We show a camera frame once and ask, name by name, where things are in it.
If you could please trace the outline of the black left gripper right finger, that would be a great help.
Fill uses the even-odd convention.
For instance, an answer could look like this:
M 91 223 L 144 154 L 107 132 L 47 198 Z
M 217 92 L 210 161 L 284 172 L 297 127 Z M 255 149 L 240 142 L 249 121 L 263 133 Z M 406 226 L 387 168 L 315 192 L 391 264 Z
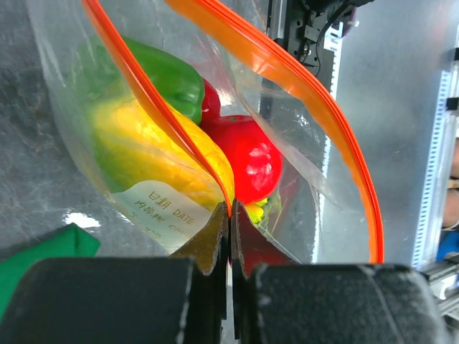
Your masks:
M 399 264 L 299 264 L 235 201 L 234 333 L 241 343 L 450 343 L 425 276 Z

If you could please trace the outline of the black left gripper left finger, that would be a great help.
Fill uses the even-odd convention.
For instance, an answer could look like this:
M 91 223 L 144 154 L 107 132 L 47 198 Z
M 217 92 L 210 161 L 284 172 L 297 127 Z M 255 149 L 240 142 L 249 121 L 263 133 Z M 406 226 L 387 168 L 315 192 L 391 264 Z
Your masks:
M 227 309 L 227 206 L 175 254 L 49 258 L 20 279 L 3 343 L 219 343 Z

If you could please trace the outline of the red apple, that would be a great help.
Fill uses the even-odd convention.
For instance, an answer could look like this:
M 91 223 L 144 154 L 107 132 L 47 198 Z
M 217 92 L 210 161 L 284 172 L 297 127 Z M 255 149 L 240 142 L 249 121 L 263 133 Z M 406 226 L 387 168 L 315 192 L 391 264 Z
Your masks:
M 254 204 L 274 192 L 283 171 L 283 155 L 252 117 L 204 118 L 200 126 L 227 157 L 238 201 Z

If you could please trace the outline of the yellow green mango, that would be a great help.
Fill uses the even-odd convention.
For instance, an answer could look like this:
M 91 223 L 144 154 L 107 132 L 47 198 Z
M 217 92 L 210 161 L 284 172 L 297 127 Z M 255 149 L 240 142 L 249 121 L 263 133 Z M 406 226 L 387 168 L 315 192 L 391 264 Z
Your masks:
M 235 197 L 234 174 L 219 146 L 193 121 L 174 113 L 201 149 L 224 188 L 175 144 L 134 99 L 101 102 L 88 113 L 93 154 L 108 190 L 120 193 L 142 181 L 163 182 L 207 210 Z

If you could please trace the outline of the red pomegranate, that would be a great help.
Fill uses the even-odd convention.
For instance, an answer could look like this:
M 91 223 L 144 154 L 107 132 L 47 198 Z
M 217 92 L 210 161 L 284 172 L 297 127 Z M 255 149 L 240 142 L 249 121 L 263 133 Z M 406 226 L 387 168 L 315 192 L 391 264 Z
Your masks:
M 221 113 L 221 103 L 217 91 L 206 79 L 203 79 L 203 81 L 202 123 L 219 118 Z

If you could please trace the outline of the clear zip top bag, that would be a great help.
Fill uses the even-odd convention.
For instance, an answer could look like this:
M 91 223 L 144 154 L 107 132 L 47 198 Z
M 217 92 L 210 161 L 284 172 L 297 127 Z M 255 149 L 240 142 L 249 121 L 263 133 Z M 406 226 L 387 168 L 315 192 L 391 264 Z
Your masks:
M 299 262 L 384 261 L 376 191 L 341 109 L 299 61 L 224 3 L 28 1 L 26 6 L 55 120 L 73 161 L 117 210 L 167 252 L 198 234 L 214 210 L 160 181 L 111 193 L 93 154 L 89 111 L 107 100 L 136 99 L 220 188 L 224 184 L 124 36 L 191 65 L 217 91 L 220 117 L 249 115 L 283 155 L 280 182 L 269 196 L 280 199 L 281 209 L 269 216 L 267 230 L 255 226 L 268 241 Z M 103 43 L 129 94 L 79 101 L 68 76 L 73 54 L 91 37 Z M 216 207 L 238 201 L 223 195 Z

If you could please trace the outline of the green bell pepper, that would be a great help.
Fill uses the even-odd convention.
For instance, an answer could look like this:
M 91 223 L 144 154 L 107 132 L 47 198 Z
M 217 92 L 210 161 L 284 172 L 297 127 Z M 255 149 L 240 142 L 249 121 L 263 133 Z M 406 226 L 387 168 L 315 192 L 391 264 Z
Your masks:
M 197 125 L 202 120 L 204 81 L 188 63 L 168 52 L 123 37 L 159 94 L 182 115 Z M 110 97 L 122 97 L 131 92 L 97 37 L 91 37 L 72 56 L 68 83 L 81 102 L 95 102 Z

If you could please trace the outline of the yellow banana bunch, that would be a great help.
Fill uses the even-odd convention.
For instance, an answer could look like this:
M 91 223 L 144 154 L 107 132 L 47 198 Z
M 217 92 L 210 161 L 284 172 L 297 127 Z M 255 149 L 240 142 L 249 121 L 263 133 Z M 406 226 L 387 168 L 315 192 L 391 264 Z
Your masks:
M 267 230 L 269 216 L 279 212 L 281 202 L 278 197 L 269 197 L 252 204 L 244 205 L 250 221 L 258 228 Z

